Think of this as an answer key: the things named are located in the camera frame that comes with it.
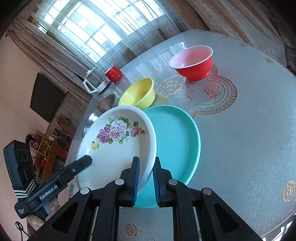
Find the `finger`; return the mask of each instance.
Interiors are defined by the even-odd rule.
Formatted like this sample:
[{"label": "finger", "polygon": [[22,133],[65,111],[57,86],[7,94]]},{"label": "finger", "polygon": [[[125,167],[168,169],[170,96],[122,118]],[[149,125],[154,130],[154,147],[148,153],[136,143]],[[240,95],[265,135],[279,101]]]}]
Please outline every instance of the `finger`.
[{"label": "finger", "polygon": [[61,206],[58,205],[56,210],[51,211],[50,214],[46,217],[45,222],[47,222],[60,208]]},{"label": "finger", "polygon": [[52,200],[49,201],[49,207],[51,211],[55,211],[59,206],[59,202],[57,198],[53,198]]},{"label": "finger", "polygon": [[36,231],[44,224],[44,221],[35,215],[27,216],[27,220]]}]

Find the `white floral plate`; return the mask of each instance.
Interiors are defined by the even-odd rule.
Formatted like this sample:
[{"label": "white floral plate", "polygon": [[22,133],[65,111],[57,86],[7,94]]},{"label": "white floral plate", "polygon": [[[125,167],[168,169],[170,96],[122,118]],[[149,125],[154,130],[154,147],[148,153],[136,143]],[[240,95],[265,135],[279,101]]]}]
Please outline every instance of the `white floral plate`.
[{"label": "white floral plate", "polygon": [[138,193],[147,183],[156,156],[156,136],[148,116],[134,106],[114,107],[102,114],[85,134],[77,160],[90,155],[92,165],[80,172],[79,188],[103,188],[140,158]]}]

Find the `fingernail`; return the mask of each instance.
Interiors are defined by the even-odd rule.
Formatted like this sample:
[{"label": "fingernail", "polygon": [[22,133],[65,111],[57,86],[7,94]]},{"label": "fingernail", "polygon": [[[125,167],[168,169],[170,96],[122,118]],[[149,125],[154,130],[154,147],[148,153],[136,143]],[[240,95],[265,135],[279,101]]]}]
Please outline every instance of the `fingernail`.
[{"label": "fingernail", "polygon": [[43,224],[44,224],[43,221],[39,221],[39,222],[38,222],[38,227],[41,227]]}]

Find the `metal screw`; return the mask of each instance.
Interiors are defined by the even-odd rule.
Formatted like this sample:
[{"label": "metal screw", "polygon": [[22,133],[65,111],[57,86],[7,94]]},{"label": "metal screw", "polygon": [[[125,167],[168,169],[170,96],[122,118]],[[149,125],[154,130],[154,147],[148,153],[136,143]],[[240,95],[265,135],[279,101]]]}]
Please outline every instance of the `metal screw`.
[{"label": "metal screw", "polygon": [[212,194],[212,190],[209,189],[209,188],[204,188],[202,192],[203,192],[205,195],[210,195],[210,194]]},{"label": "metal screw", "polygon": [[88,188],[82,188],[82,189],[80,190],[80,193],[81,193],[81,194],[87,194],[87,193],[89,193],[89,189],[88,189]]},{"label": "metal screw", "polygon": [[122,180],[122,179],[117,179],[117,180],[115,181],[115,184],[116,184],[116,185],[122,185],[122,184],[124,184],[124,180]]},{"label": "metal screw", "polygon": [[174,186],[174,185],[177,185],[178,181],[175,180],[175,179],[170,179],[170,180],[168,181],[168,183]]}]

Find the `stainless steel bowl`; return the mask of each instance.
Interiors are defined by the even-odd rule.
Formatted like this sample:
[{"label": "stainless steel bowl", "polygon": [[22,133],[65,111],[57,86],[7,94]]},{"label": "stainless steel bowl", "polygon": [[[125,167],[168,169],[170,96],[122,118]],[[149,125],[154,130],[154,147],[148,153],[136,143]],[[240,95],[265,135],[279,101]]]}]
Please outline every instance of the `stainless steel bowl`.
[{"label": "stainless steel bowl", "polygon": [[98,119],[99,116],[101,116],[107,110],[110,110],[115,106],[115,101],[116,96],[114,94],[108,95],[96,106],[96,108],[92,111],[83,127],[82,137],[84,137],[84,135],[89,130],[90,126]]}]

